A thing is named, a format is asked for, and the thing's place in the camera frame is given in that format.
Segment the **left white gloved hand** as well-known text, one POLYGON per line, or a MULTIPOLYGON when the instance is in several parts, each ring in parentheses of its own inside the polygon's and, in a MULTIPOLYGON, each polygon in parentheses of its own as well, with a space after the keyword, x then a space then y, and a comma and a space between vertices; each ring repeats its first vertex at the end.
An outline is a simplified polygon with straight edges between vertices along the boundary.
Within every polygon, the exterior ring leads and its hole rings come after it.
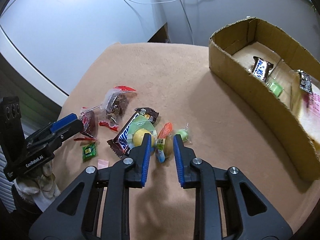
POLYGON ((61 194, 53 174, 52 161, 16 178, 14 185, 23 200, 28 204, 35 204, 42 212, 61 194))

